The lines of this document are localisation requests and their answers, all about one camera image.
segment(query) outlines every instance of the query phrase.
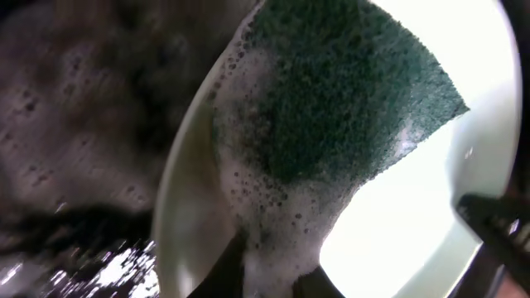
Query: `sponge edge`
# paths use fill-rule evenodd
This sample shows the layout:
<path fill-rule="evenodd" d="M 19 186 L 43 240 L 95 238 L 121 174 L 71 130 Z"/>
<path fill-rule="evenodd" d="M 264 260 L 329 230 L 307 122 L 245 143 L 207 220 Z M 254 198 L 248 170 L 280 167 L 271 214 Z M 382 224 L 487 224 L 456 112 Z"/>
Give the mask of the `sponge edge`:
<path fill-rule="evenodd" d="M 467 110 L 435 57 L 364 0 L 268 0 L 208 95 L 244 296 L 288 297 L 354 192 Z"/>

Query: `foam on sponge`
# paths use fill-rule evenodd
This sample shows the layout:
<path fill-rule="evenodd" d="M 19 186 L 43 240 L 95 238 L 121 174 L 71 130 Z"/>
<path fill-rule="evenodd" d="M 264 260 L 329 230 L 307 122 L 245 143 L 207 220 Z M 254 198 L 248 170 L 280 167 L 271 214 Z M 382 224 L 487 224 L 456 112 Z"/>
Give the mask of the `foam on sponge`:
<path fill-rule="evenodd" d="M 268 0 L 223 59 L 208 99 L 221 188 L 249 233 L 245 296 L 290 296 L 354 192 L 467 110 L 364 0 Z"/>

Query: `white plate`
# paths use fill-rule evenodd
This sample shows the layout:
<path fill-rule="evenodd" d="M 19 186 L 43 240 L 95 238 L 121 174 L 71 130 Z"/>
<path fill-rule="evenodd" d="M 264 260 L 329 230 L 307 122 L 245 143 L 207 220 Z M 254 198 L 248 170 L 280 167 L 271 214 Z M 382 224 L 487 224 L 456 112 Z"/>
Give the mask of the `white plate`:
<path fill-rule="evenodd" d="M 479 248 L 456 218 L 467 191 L 501 195 L 515 156 L 520 74 L 508 19 L 484 0 L 377 0 L 435 54 L 471 112 L 363 186 L 342 213 L 320 262 L 347 297 L 445 297 Z M 186 297 L 234 235 L 214 178 L 215 64 L 176 136 L 154 224 L 161 297 Z"/>

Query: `sponge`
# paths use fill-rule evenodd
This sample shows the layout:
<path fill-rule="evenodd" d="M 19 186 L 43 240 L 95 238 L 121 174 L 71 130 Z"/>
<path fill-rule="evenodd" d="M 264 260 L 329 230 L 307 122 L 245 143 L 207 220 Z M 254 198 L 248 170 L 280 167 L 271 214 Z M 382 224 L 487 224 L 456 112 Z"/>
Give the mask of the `sponge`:
<path fill-rule="evenodd" d="M 436 58 L 365 0 L 268 0 L 210 91 L 244 295 L 291 294 L 354 192 L 467 111 Z"/>

